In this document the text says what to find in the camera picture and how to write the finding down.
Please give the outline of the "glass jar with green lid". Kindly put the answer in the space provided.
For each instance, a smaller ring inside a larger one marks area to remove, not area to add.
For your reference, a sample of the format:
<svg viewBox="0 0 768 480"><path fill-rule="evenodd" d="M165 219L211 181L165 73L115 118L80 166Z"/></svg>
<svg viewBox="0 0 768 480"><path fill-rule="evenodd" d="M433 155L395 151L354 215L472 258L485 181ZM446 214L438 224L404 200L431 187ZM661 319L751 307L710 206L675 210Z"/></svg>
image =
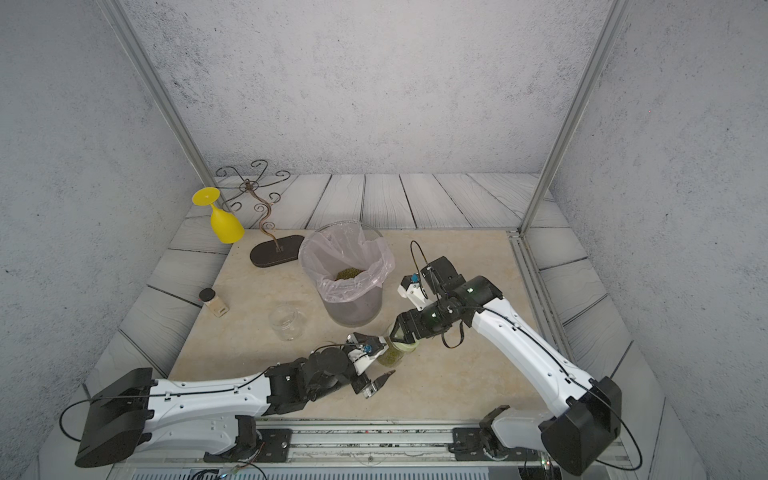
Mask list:
<svg viewBox="0 0 768 480"><path fill-rule="evenodd" d="M419 341L414 340L413 342L408 342L402 335L398 336L391 333L386 338L386 344L386 350L376 359L376 361L384 367L395 367L406 355L417 349Z"/></svg>

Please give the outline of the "glass jar with beige lid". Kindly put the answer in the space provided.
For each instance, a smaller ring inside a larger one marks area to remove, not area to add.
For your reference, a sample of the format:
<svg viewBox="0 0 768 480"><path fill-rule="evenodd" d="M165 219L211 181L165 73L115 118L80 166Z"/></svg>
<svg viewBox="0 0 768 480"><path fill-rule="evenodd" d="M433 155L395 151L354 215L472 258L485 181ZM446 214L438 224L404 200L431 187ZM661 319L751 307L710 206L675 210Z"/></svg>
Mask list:
<svg viewBox="0 0 768 480"><path fill-rule="evenodd" d="M306 327L306 318L293 305L278 305L268 316L269 324L275 335L282 341L299 339Z"/></svg>

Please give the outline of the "grey bin with plastic liner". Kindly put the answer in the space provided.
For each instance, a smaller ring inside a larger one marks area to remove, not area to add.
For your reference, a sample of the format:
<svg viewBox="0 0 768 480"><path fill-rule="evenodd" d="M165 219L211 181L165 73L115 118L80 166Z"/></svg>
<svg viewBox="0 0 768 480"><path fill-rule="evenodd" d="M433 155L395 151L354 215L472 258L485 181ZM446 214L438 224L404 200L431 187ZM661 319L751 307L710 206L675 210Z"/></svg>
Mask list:
<svg viewBox="0 0 768 480"><path fill-rule="evenodd" d="M369 324L379 314L383 286L394 271L387 240L374 227L356 220L325 225L307 236L299 264L337 324Z"/></svg>

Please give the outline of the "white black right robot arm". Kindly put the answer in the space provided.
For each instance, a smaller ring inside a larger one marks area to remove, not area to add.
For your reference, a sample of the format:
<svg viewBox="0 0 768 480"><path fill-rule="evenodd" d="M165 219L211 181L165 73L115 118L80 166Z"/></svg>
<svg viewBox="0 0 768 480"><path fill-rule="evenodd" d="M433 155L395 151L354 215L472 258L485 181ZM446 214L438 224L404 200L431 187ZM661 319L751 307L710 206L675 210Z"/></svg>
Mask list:
<svg viewBox="0 0 768 480"><path fill-rule="evenodd" d="M622 391L608 376L596 380L568 361L513 309L490 280L460 275L446 257L403 277L399 294L413 309L398 315L395 344L441 336L454 325L469 327L490 341L525 376L551 416L525 435L521 418L499 407L488 415L486 446L544 450L566 472L583 474L628 427L622 419Z"/></svg>

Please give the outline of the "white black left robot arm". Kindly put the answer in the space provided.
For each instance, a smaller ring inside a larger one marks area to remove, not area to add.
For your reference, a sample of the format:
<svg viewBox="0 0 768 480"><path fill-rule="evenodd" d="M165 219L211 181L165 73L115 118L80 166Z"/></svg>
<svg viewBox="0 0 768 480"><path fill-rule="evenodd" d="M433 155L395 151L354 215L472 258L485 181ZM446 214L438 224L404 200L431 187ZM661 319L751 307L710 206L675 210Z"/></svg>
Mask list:
<svg viewBox="0 0 768 480"><path fill-rule="evenodd" d="M96 468L137 452L189 449L205 460L234 462L258 450L257 419L303 410L346 386L373 396L388 379L366 370L389 347L382 336L358 332L343 344L270 366L252 376L211 381L156 379L150 368L124 374L88 399L75 464Z"/></svg>

